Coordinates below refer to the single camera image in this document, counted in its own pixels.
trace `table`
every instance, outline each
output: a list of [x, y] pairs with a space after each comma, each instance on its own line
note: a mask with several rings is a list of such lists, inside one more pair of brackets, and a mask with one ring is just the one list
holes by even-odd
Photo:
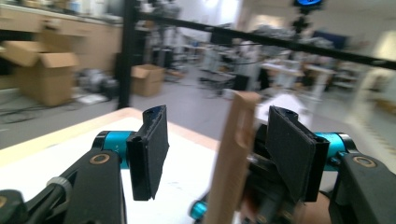
[[284, 88], [290, 89], [293, 87], [295, 79], [297, 77], [303, 77], [304, 74], [298, 69], [290, 69], [284, 65], [273, 64], [273, 63], [264, 63], [262, 67], [265, 69], [269, 69], [275, 72], [278, 72], [278, 76], [276, 79], [276, 85], [283, 86]]
[[[99, 132], [137, 131], [141, 124], [141, 112], [127, 108], [0, 150], [0, 189], [18, 189], [27, 201], [88, 151]], [[192, 223], [191, 203], [209, 187], [219, 142], [172, 123], [168, 130], [155, 201], [133, 201], [129, 171], [121, 171], [128, 223]]]
[[306, 69], [318, 72], [314, 89], [311, 91], [311, 96], [308, 96], [308, 98], [320, 101], [320, 96], [326, 87], [329, 75], [334, 74], [335, 71], [312, 64], [308, 65]]

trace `metal pole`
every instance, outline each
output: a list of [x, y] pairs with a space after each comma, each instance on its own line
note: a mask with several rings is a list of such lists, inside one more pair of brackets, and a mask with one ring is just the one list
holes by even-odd
[[124, 0], [122, 40], [120, 54], [120, 97], [117, 109], [129, 107], [131, 103], [130, 94], [133, 81], [131, 79], [131, 68], [134, 65], [135, 52], [135, 26], [138, 22], [138, 2], [136, 0]]

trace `cardboard box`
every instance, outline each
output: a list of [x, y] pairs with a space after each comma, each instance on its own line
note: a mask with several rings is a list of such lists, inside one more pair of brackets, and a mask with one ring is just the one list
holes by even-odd
[[152, 64], [143, 64], [133, 67], [133, 93], [142, 96], [158, 94], [163, 86], [164, 69]]
[[77, 56], [67, 36], [44, 31], [39, 39], [6, 41], [2, 57], [20, 66], [14, 75], [22, 94], [43, 105], [61, 105], [72, 97], [72, 66], [78, 64]]

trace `white table surface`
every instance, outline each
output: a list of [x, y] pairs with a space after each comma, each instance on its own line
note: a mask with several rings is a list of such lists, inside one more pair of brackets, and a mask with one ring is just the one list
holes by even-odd
[[304, 74], [298, 69], [289, 69], [284, 65], [280, 64], [273, 64], [273, 63], [263, 63], [263, 68], [270, 69], [276, 72], [281, 72], [285, 75], [295, 76], [295, 77], [302, 77]]
[[[13, 154], [21, 157], [11, 163], [0, 161], [0, 189], [17, 189], [25, 201], [30, 200], [46, 187], [48, 180], [60, 175], [87, 152], [99, 132], [137, 131], [141, 125], [141, 119], [119, 119], [27, 157], [20, 155], [17, 147], [12, 155], [0, 150], [1, 160], [12, 160]], [[172, 130], [168, 133], [170, 147], [154, 201], [135, 202], [129, 170], [121, 170], [128, 223], [192, 223], [189, 217], [191, 204], [210, 186], [217, 154], [216, 150], [205, 147], [211, 145], [207, 144], [210, 139], [198, 133], [181, 132], [182, 128], [173, 124], [168, 125], [168, 129]]]

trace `metal rod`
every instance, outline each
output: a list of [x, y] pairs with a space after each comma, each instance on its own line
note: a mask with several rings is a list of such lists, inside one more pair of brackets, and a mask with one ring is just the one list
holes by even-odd
[[370, 66], [396, 70], [396, 62], [394, 62], [394, 61], [377, 59], [377, 58], [373, 58], [373, 57], [343, 52], [343, 51], [334, 50], [334, 49], [323, 49], [323, 48], [318, 48], [315, 46], [296, 43], [294, 41], [275, 39], [272, 37], [262, 36], [262, 35], [253, 35], [253, 34], [248, 34], [248, 33], [240, 32], [240, 31], [219, 28], [216, 26], [195, 23], [195, 22], [191, 22], [191, 21], [174, 20], [174, 19], [169, 19], [169, 18], [151, 15], [151, 14], [142, 13], [142, 12], [138, 13], [138, 17], [140, 20], [156, 21], [156, 22], [160, 22], [163, 24], [190, 28], [190, 29], [194, 29], [194, 30], [209, 32], [212, 34], [226, 35], [230, 38], [241, 38], [244, 40], [250, 40], [250, 41], [258, 43], [258, 44], [278, 46], [278, 47], [282, 47], [285, 49], [291, 49], [294, 51], [303, 51], [303, 52], [313, 53], [313, 54], [317, 54], [317, 55], [328, 56], [328, 57], [332, 57], [334, 59], [339, 59], [339, 60], [343, 60], [343, 61], [349, 61], [349, 62], [353, 62], [353, 63], [362, 63], [362, 64], [366, 64], [366, 65], [370, 65]]
[[134, 61], [135, 26], [138, 21], [136, 0], [125, 0], [123, 11], [122, 40], [120, 53], [120, 97], [117, 109], [129, 107], [131, 102], [131, 67]]

